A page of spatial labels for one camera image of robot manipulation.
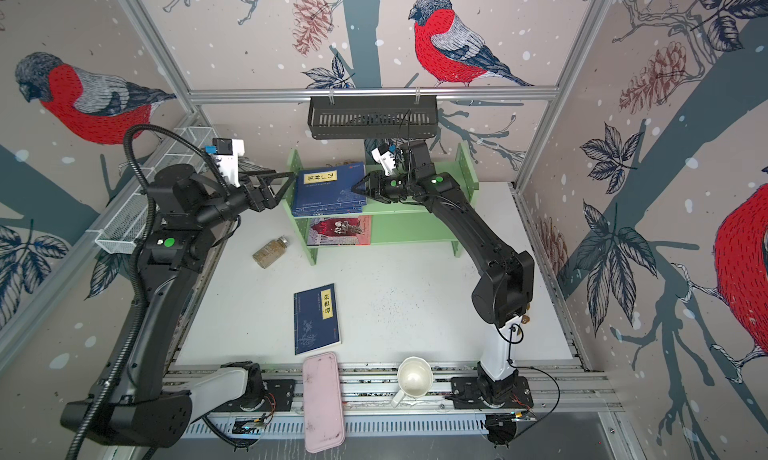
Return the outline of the blue book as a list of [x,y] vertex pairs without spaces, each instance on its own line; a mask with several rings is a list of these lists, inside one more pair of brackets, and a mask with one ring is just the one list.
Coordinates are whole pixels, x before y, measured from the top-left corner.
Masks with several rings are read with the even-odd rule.
[[361,213],[367,199],[352,191],[365,176],[361,162],[300,171],[291,207],[295,217]]
[[297,292],[293,304],[296,355],[341,342],[333,284]]

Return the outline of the red pink Hamlet book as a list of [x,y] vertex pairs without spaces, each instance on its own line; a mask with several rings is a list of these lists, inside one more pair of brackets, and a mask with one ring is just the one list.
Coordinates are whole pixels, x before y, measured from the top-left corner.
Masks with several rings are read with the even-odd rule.
[[369,245],[372,217],[322,217],[309,222],[306,235],[308,246]]

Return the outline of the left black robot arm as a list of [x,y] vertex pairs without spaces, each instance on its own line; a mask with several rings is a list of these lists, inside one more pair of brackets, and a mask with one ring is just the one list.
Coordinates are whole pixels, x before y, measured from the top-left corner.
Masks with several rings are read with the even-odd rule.
[[[187,163],[173,164],[148,178],[133,142],[144,131],[160,133],[188,148],[207,165],[200,174]],[[166,391],[166,359],[183,307],[211,250],[225,243],[214,230],[237,224],[247,210],[279,205],[296,179],[293,172],[240,171],[233,141],[217,138],[200,149],[180,135],[152,124],[130,127],[123,148],[147,200],[145,229],[128,262],[133,300],[115,347],[86,399],[68,403],[61,425],[73,431],[67,458],[79,456],[85,440],[101,445],[144,447],[149,454],[174,445],[187,427],[207,420],[231,402],[268,406],[277,401],[255,362],[231,362],[214,373]]]

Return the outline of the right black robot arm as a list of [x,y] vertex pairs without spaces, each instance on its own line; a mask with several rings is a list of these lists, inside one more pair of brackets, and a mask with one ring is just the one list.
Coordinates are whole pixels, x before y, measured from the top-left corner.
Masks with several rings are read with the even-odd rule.
[[472,304],[493,327],[477,367],[481,400],[492,408],[529,408],[527,379],[520,375],[514,354],[524,340],[523,320],[533,299],[533,257],[514,250],[491,229],[459,181],[435,166],[423,140],[376,147],[371,158],[380,167],[366,174],[352,191],[379,203],[426,209],[455,236],[478,272]]

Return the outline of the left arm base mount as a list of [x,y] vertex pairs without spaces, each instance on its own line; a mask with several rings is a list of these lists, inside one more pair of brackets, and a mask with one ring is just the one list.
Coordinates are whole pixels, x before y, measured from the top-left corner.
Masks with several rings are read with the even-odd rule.
[[295,387],[296,381],[292,379],[263,380],[260,393],[246,393],[240,398],[220,405],[213,412],[289,412],[292,409]]

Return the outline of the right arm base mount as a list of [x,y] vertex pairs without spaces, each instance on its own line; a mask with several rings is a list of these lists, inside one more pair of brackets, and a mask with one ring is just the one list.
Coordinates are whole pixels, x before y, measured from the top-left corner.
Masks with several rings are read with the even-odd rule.
[[523,409],[533,408],[528,380],[515,373],[500,381],[485,376],[453,377],[445,397],[455,409]]

